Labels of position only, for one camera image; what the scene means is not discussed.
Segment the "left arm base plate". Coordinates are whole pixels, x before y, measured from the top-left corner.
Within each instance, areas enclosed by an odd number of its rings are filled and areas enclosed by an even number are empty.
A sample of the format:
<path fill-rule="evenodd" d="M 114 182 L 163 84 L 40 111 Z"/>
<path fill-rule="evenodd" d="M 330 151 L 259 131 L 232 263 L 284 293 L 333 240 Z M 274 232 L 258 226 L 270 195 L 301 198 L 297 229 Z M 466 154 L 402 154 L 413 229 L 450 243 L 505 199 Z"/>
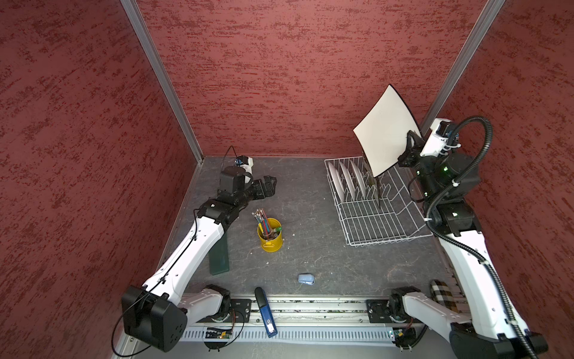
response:
<path fill-rule="evenodd" d="M 200 320 L 200 323 L 248 323 L 252 299 L 224 299 L 220 310 Z"/>

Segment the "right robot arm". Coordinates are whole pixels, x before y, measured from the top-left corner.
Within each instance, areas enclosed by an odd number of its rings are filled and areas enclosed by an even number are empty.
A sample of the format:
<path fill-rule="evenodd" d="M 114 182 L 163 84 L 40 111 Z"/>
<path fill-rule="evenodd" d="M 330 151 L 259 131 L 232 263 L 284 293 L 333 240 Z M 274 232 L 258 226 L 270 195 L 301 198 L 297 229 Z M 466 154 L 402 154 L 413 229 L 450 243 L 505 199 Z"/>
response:
<path fill-rule="evenodd" d="M 490 149 L 493 130 L 485 127 L 480 151 L 468 156 L 459 151 L 460 129 L 448 125 L 427 140 L 408 131 L 398 164 L 416 171 L 425 224 L 454 266 L 470 313 L 456 312 L 442 286 L 433 290 L 432 299 L 415 287 L 397 288 L 387 314 L 397 323 L 418 320 L 424 328 L 406 330 L 396 345 L 410 349 L 431 329 L 457 358 L 537 358 L 549 345 L 517 313 L 490 259 L 480 222 L 465 200 L 481 182 L 479 165 Z"/>

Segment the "square plate white back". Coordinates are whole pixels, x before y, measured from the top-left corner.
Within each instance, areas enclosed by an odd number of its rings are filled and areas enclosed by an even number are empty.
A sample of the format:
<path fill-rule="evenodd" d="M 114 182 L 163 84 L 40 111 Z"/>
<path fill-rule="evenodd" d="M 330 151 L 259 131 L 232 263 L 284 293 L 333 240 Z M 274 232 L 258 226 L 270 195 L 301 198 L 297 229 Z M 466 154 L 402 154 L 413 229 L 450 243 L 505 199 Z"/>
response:
<path fill-rule="evenodd" d="M 411 111 L 392 85 L 388 85 L 371 111 L 354 128 L 372 175 L 393 167 L 406 150 L 407 133 L 421 135 Z"/>

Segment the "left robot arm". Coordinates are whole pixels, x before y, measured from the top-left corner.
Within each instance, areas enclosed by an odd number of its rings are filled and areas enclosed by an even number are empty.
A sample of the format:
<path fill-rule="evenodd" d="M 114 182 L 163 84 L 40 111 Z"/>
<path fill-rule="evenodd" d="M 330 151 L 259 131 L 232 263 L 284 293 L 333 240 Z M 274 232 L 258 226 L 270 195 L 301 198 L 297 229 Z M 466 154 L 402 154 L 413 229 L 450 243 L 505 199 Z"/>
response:
<path fill-rule="evenodd" d="M 230 305 L 225 289 L 208 286 L 188 300 L 183 298 L 185 289 L 240 212 L 252 201 L 274 196 L 276 187 L 277 178 L 273 176 L 254 179 L 241 166 L 222 170 L 216 197 L 195 210 L 191 229 L 173 254 L 142 286 L 131 286 L 123 294 L 118 322 L 125 333 L 168 352 L 189 324 L 225 314 Z"/>

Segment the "square floral plate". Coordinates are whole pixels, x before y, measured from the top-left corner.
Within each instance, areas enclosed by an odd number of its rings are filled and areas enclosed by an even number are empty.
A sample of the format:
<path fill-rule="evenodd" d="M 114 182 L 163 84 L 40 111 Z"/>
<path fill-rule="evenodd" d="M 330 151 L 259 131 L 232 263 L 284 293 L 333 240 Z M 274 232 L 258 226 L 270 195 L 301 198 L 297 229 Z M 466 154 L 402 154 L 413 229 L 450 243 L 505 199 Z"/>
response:
<path fill-rule="evenodd" d="M 375 189 L 374 197 L 375 197 L 375 202 L 376 202 L 377 208 L 379 210 L 382 210 L 381 193 L 380 193 L 380 186 L 379 186 L 378 178 L 375 175 L 373 175 L 372 168 L 371 168 L 367 158 L 363 159 L 363 167 L 367 173 L 367 181 L 366 182 Z"/>

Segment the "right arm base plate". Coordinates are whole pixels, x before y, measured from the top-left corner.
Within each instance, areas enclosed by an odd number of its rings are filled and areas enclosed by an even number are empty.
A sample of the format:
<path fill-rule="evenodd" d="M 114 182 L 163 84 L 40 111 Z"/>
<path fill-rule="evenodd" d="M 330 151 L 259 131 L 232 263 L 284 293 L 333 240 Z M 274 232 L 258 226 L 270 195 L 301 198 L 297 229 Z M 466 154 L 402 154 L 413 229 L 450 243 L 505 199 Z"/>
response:
<path fill-rule="evenodd" d="M 366 312 L 371 324 L 394 325 L 405 328 L 409 325 L 423 326 L 421 321 L 406 313 L 403 299 L 399 297 L 369 299 L 366 301 Z"/>

